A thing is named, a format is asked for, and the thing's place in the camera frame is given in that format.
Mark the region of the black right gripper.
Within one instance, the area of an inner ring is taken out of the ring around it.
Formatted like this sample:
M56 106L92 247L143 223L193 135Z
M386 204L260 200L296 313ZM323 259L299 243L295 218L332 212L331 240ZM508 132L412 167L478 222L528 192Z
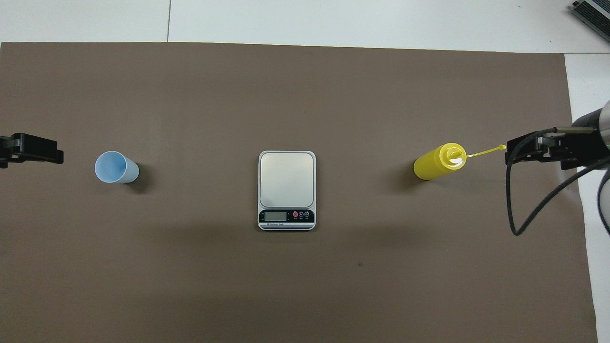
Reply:
M545 136L551 146L540 143L540 132L530 132L507 141L506 163L514 155L513 163L542 161L559 162L562 170L590 167L608 158L609 151L609 109L597 109L588 113L568 127L558 130L558 135Z

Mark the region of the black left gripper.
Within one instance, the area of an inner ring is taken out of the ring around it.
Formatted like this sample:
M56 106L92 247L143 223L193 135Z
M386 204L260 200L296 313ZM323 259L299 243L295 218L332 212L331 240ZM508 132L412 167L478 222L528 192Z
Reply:
M64 151L58 142L36 135L17 133L13 137L0 137L0 167L6 169L9 163L50 162L64 163Z

